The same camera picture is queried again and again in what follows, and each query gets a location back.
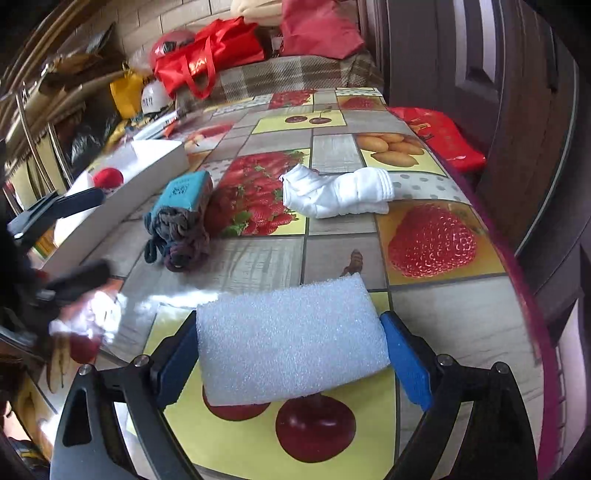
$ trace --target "fruit-patterned tablecloth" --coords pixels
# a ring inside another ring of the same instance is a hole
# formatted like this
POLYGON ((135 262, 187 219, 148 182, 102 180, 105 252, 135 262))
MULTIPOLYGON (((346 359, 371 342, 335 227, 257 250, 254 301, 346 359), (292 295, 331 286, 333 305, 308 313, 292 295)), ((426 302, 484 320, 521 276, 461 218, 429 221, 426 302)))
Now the fruit-patterned tablecloth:
MULTIPOLYGON (((213 179, 206 215, 210 257, 190 274, 145 263, 148 234, 141 216, 158 192, 111 232, 89 257, 113 261, 119 292, 112 298, 123 312, 105 325, 99 368, 152 352, 192 307, 220 293, 359 272, 377 312, 393 308, 435 352, 483 368, 507 362, 540 445, 543 369, 515 278, 469 198, 415 132, 386 110, 379 91, 329 88, 244 99, 190 115, 171 138, 184 142, 193 170, 207 170, 213 179), (298 163, 326 176, 365 166, 386 169, 395 187, 389 213, 317 220, 286 209, 279 178, 298 163)), ((68 348, 66 342, 56 349, 52 365, 36 385, 27 384, 17 405, 17 411, 28 409, 25 426, 36 438, 55 433, 78 367, 68 348)), ((356 433, 341 454, 320 463, 299 462, 281 448, 275 434, 281 402, 245 421, 212 413, 203 401, 199 368, 165 416, 205 476, 382 479, 416 428, 420 409, 398 388, 391 369, 325 394, 353 411, 356 433)), ((119 413, 139 473, 153 476, 126 412, 119 413)), ((468 416, 469 409, 460 411, 436 475, 449 471, 468 416)))

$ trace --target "white box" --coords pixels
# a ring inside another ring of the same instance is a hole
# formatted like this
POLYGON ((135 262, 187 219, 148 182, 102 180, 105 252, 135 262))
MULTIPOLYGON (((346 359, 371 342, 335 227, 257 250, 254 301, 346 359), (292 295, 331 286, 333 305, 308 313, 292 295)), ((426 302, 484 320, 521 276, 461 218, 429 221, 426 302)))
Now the white box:
MULTIPOLYGON (((58 248, 43 265, 52 277, 77 267, 130 213, 166 184, 189 168, 182 142, 138 140, 118 149, 101 162, 95 171, 117 168, 124 184, 104 203, 93 209, 59 219, 54 230, 58 248)), ((66 195, 92 187, 86 172, 80 175, 66 195)))

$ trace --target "blue gripper pad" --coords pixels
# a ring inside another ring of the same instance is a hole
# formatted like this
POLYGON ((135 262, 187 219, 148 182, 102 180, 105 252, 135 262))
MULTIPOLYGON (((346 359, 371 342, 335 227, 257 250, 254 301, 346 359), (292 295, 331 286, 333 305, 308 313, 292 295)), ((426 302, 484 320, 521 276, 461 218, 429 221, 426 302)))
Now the blue gripper pad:
POLYGON ((178 331, 183 336, 161 373, 160 391, 156 397, 156 404, 161 410, 177 402, 199 359, 195 316, 190 315, 178 331))
POLYGON ((433 402, 429 372, 391 320, 392 315, 392 312, 384 312, 379 317, 386 333, 390 363, 408 399, 427 411, 433 402))

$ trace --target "pink table edge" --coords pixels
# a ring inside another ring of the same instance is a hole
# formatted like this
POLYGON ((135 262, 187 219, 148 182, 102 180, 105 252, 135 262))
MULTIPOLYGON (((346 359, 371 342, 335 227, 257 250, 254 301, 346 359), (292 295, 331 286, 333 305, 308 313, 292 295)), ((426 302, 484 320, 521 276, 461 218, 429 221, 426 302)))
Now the pink table edge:
POLYGON ((509 274, 509 279, 519 297, 526 327, 534 344, 534 350, 537 350, 541 357, 544 375, 544 409, 540 448, 538 450, 538 478, 545 479, 554 472, 558 452, 558 362, 556 352, 550 344, 550 335, 544 323, 544 318, 529 286, 525 282, 521 267, 518 265, 511 249, 486 215, 486 210, 481 205, 476 194, 472 192, 472 188, 466 179, 448 162, 444 161, 442 163, 486 225, 489 236, 501 256, 501 260, 509 274))

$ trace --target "red pillow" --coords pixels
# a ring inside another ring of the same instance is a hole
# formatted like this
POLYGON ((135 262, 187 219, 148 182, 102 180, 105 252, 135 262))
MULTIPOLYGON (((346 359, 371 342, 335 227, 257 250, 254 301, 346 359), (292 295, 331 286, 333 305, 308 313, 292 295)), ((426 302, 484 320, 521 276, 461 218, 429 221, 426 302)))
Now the red pillow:
POLYGON ((282 56, 349 57, 363 46, 357 27, 337 11, 334 0, 282 0, 282 56))

